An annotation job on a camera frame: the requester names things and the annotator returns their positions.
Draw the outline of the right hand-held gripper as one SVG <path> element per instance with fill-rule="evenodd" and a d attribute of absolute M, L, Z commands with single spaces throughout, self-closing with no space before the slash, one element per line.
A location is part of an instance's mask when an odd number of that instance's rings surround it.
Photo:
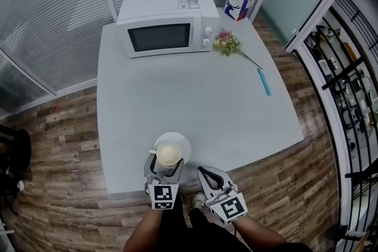
<path fill-rule="evenodd" d="M 206 206 L 224 225 L 247 214 L 243 194 L 225 171 L 199 166 L 197 176 L 205 196 L 211 197 L 206 201 Z M 217 189 L 225 190 L 215 196 Z"/>

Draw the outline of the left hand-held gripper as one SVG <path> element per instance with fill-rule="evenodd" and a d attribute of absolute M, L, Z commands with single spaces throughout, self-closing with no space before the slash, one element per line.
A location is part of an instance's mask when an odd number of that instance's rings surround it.
<path fill-rule="evenodd" d="M 145 162 L 145 191 L 149 196 L 151 208 L 153 210 L 171 210 L 174 208 L 179 184 L 159 179 L 159 175 L 154 170 L 156 160 L 156 155 L 149 155 Z M 183 167 L 184 159 L 181 158 L 169 175 L 169 180 L 179 180 Z"/>

